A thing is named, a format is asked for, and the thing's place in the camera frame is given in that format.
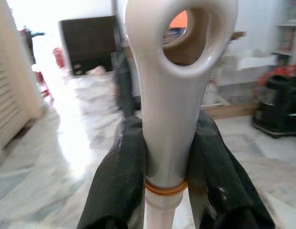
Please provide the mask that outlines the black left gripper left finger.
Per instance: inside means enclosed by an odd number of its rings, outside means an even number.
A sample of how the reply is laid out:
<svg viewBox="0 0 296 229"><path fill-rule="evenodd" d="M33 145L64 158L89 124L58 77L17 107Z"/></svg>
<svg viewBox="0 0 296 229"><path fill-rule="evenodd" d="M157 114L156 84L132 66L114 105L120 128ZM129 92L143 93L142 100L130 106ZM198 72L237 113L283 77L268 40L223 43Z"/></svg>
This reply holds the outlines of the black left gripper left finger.
<svg viewBox="0 0 296 229"><path fill-rule="evenodd" d="M145 178L142 120L136 116L125 117L95 172L77 228L142 229Z"/></svg>

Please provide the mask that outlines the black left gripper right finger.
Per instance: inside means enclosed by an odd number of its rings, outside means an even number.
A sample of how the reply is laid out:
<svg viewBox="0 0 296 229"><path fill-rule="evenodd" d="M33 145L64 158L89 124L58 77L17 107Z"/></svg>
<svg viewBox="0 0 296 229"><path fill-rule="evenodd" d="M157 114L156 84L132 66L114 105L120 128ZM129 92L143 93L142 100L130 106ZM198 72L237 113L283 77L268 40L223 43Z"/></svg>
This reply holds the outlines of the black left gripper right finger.
<svg viewBox="0 0 296 229"><path fill-rule="evenodd" d="M275 228L247 172L207 114L197 121L186 180L195 228Z"/></svg>

